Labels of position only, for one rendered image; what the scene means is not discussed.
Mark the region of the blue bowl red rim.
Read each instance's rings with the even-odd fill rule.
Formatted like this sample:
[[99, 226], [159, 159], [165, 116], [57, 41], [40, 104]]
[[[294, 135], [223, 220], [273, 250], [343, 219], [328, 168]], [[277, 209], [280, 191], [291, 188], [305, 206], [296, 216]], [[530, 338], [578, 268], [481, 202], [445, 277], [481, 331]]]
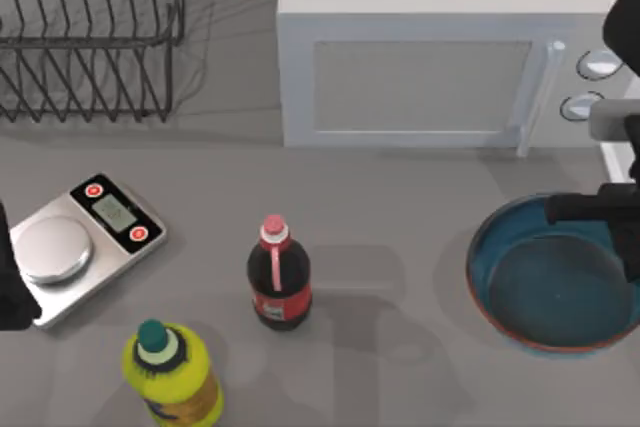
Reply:
[[627, 280], [609, 225], [548, 223], [546, 195], [516, 198], [475, 231], [471, 297], [502, 335], [530, 351], [586, 355], [640, 328], [640, 279]]

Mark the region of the grey microwave knob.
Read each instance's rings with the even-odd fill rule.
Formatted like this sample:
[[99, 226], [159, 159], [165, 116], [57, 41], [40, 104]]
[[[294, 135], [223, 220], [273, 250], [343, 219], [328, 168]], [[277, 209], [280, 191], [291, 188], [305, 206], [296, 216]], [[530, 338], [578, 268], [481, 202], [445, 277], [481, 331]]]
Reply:
[[584, 122], [589, 119], [592, 106], [603, 100], [598, 92], [588, 91], [564, 99], [559, 107], [561, 117], [569, 122]]
[[623, 66], [621, 59], [609, 49], [585, 52], [577, 61], [577, 74], [588, 81], [600, 81], [615, 75]]

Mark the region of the pale microwave door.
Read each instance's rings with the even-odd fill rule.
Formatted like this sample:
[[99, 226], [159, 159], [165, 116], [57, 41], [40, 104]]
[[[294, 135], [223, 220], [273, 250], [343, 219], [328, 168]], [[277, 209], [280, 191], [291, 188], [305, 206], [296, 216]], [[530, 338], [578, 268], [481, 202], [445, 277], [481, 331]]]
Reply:
[[516, 150], [545, 45], [567, 51], [569, 29], [534, 14], [280, 14], [284, 141]]

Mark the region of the dark cola bottle red cap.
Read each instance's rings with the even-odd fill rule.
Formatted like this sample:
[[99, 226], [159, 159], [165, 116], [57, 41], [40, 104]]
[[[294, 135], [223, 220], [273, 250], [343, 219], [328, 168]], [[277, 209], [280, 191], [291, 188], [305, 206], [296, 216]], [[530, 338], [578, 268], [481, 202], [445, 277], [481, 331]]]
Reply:
[[247, 260], [247, 277], [254, 311], [264, 325], [292, 331], [306, 320], [313, 302], [310, 258], [283, 216], [263, 220]]

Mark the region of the yellow bottle green cap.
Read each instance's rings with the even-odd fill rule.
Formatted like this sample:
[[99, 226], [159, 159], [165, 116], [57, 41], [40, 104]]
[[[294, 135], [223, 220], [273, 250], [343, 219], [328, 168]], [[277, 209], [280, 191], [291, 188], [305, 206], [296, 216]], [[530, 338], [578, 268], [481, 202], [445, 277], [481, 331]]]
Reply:
[[121, 368], [159, 427], [214, 427], [225, 398], [206, 344], [190, 328], [142, 322], [126, 342]]

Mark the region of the silver kitchen scale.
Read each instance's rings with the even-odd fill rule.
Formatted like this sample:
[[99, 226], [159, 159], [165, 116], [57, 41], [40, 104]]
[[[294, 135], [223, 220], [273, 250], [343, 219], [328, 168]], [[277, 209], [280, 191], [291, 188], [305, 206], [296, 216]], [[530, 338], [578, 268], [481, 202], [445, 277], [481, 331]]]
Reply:
[[47, 329], [158, 249], [167, 228], [143, 199], [105, 173], [11, 228], [17, 266]]

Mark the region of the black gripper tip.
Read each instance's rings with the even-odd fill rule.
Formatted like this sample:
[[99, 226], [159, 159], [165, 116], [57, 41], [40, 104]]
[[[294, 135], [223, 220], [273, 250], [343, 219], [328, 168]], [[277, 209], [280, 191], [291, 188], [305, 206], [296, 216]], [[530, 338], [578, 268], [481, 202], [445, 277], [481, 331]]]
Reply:
[[39, 319], [42, 309], [22, 279], [0, 201], [0, 331], [23, 331]]

